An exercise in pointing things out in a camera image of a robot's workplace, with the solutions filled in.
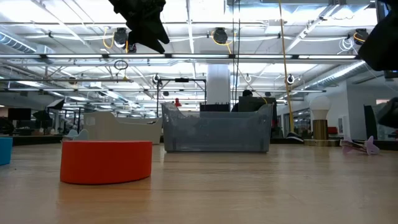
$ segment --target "clear plastic bin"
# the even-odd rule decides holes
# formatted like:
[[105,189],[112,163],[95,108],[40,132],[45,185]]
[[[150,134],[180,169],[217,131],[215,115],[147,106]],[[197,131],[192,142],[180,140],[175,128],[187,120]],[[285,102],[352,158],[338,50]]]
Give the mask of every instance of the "clear plastic bin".
[[272,105],[257,112],[182,114],[172,103],[162,104],[167,152],[267,152]]

